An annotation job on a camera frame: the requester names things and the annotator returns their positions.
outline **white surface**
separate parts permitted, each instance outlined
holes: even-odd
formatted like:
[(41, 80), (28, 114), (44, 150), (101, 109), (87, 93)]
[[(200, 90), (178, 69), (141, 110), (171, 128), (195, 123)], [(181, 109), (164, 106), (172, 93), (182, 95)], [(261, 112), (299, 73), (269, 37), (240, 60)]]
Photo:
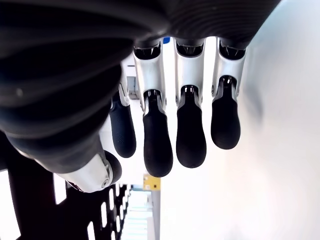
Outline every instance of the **white surface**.
[(62, 177), (54, 173), (53, 183), (55, 203), (60, 204), (63, 200), (67, 198), (66, 181)]
[(0, 239), (16, 240), (21, 234), (12, 202), (7, 170), (0, 171), (0, 199)]
[(207, 158), (197, 169), (175, 160), (162, 179), (162, 240), (320, 239), (319, 12), (319, 1), (284, 1), (252, 41), (238, 98), (241, 139), (230, 151), (210, 137), (215, 53), (207, 41)]

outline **black shelf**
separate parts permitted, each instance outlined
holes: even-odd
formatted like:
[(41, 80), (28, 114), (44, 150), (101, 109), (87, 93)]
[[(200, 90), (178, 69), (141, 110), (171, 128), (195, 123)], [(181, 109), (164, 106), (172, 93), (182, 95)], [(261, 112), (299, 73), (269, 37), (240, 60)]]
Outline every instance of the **black shelf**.
[[(21, 236), (18, 240), (89, 240), (88, 225), (93, 223), (95, 240), (121, 239), (128, 203), (123, 207), (123, 219), (117, 232), (116, 219), (126, 194), (127, 185), (83, 193), (66, 188), (66, 199), (56, 204), (53, 174), (34, 160), (20, 155), (0, 133), (0, 162), (9, 175), (11, 196)], [(110, 210), (109, 191), (113, 189), (114, 208)], [(103, 227), (101, 205), (105, 202), (107, 224)]]

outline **background wall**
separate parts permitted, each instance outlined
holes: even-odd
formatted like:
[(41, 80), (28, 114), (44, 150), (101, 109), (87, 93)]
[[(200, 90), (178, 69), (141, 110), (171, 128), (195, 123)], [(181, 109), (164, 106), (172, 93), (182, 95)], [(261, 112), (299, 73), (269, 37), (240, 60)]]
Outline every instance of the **background wall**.
[[(206, 42), (202, 121), (207, 157), (196, 169), (174, 159), (161, 182), (162, 240), (320, 238), (320, 2), (283, 0), (249, 46), (238, 98), (241, 139), (217, 148), (210, 136), (215, 38)], [(163, 47), (167, 117), (175, 155), (172, 42)], [(122, 159), (122, 181), (141, 184), (143, 123), (131, 104), (137, 151)], [(115, 153), (108, 122), (101, 139)]]

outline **robotic hand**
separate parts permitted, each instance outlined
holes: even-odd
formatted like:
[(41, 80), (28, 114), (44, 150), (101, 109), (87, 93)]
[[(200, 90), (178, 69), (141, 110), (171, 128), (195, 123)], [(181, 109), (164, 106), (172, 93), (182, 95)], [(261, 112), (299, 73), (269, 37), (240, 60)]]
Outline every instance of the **robotic hand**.
[(154, 177), (164, 177), (173, 166), (166, 116), (166, 85), (161, 39), (137, 43), (134, 61), (143, 111), (144, 164)]
[(83, 192), (121, 176), (99, 130), (109, 112), (119, 155), (136, 149), (121, 61), (134, 53), (150, 174), (173, 165), (163, 36), (175, 38), (176, 153), (182, 165), (206, 156), (201, 122), (205, 38), (218, 37), (212, 81), (213, 142), (240, 138), (237, 96), (246, 49), (280, 0), (0, 0), (0, 130), (24, 156)]
[(246, 49), (229, 47), (217, 39), (212, 80), (211, 137), (225, 150), (234, 148), (240, 139), (237, 97), (239, 95)]
[(175, 100), (177, 110), (176, 156), (187, 168), (199, 167), (206, 158), (202, 126), (205, 39), (174, 41)]

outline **yellow sign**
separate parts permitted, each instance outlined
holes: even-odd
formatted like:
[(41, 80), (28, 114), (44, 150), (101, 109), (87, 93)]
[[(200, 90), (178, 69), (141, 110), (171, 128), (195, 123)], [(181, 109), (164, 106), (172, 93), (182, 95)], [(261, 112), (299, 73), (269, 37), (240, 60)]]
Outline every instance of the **yellow sign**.
[(147, 191), (160, 191), (161, 178), (151, 176), (150, 174), (143, 175), (143, 190)]

